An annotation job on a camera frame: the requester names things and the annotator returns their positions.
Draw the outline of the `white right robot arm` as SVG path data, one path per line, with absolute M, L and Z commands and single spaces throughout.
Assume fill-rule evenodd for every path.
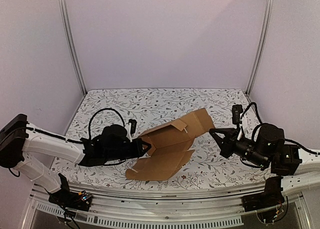
M 256 126 L 251 138 L 244 135 L 242 127 L 212 128 L 209 134 L 217 143 L 220 155 L 226 159 L 237 155 L 249 167 L 262 171 L 270 169 L 275 176 L 268 178 L 258 202 L 269 207 L 283 191 L 282 180 L 286 176 L 306 173 L 311 162 L 320 158 L 320 153 L 312 151 L 292 139 L 285 138 L 285 132 L 270 123 Z

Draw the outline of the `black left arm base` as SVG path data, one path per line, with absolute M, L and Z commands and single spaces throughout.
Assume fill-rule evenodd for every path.
M 67 178 L 61 173 L 59 173 L 58 176 L 61 182 L 60 188 L 57 192 L 48 193 L 49 202 L 57 204 L 63 208 L 71 208 L 88 212 L 92 204 L 93 195 L 85 190 L 80 192 L 70 191 Z

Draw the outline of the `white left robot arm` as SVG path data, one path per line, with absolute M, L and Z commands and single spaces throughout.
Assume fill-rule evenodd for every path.
M 144 156 L 152 147 L 141 138 L 132 138 L 134 127 L 133 120 L 125 125 L 112 124 L 94 138 L 73 140 L 36 127 L 25 114 L 18 114 L 0 131 L 0 165 L 24 174 L 50 194 L 55 193 L 63 206 L 70 206 L 75 199 L 68 190 L 67 179 L 52 172 L 32 153 L 88 168 L 116 166 Z

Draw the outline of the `brown cardboard box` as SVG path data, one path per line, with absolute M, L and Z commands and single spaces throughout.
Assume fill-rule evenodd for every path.
M 148 129 L 139 135 L 152 145 L 148 156 L 139 158 L 125 177 L 134 181 L 166 181 L 187 164 L 194 152 L 194 140 L 213 129 L 214 123 L 205 108 Z

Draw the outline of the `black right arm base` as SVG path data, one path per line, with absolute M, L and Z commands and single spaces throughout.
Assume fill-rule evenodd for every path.
M 265 181 L 263 192 L 241 198 L 245 212 L 256 211 L 257 219 L 264 225 L 281 221 L 289 211 L 289 199 L 282 195 L 283 176 L 270 177 Z

